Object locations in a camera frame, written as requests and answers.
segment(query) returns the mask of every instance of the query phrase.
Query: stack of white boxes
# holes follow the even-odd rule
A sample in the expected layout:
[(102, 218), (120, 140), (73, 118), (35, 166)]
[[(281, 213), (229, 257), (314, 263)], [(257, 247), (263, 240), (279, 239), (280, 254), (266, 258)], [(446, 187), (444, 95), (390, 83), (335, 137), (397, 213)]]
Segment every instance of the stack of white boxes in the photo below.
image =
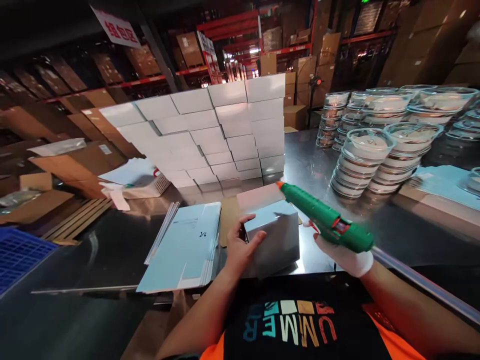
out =
[(100, 112), (177, 188), (284, 170), (285, 74), (213, 85)]

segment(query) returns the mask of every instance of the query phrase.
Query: forearm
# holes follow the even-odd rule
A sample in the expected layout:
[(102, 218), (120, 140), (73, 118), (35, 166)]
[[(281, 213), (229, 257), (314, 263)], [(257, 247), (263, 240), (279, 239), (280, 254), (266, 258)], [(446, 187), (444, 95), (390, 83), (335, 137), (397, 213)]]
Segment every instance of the forearm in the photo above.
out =
[(173, 355), (201, 354), (222, 335), (227, 311), (239, 279), (225, 268), (167, 336), (157, 359)]
[(426, 358), (480, 354), (477, 331), (377, 261), (360, 280), (395, 329)]

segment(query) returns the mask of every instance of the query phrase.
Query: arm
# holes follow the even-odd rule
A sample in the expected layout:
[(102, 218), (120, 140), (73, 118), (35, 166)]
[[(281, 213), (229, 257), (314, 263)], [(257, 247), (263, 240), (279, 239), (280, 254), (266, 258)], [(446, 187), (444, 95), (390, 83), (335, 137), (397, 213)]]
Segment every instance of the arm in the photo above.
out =
[(480, 354), (480, 334), (374, 261), (361, 282), (401, 336), (426, 358)]
[(210, 345), (218, 343), (240, 277), (255, 250), (267, 236), (265, 231), (259, 231), (248, 244), (239, 238), (242, 225), (254, 217), (254, 214), (241, 217), (228, 232), (225, 267), (167, 336), (158, 351), (157, 359), (189, 353), (200, 354)]

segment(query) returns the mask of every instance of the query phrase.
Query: sign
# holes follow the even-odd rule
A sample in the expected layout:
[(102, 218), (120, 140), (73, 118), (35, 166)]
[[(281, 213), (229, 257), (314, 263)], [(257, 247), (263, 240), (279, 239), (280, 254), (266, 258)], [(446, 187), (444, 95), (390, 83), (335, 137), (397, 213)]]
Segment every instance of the sign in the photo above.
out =
[(116, 16), (91, 7), (96, 18), (105, 30), (110, 41), (115, 44), (125, 45), (132, 48), (141, 48), (140, 41), (130, 22)]

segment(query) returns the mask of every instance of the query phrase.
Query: white glove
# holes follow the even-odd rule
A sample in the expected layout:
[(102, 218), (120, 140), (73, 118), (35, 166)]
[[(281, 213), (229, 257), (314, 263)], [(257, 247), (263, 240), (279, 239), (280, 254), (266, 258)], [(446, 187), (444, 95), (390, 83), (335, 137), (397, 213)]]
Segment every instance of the white glove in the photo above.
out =
[[(312, 226), (312, 221), (304, 223), (304, 226)], [(352, 250), (335, 245), (324, 240), (319, 233), (314, 233), (316, 245), (325, 254), (331, 257), (343, 270), (355, 278), (360, 278), (365, 275), (374, 264), (374, 256), (371, 251), (364, 251), (361, 253), (353, 252)]]

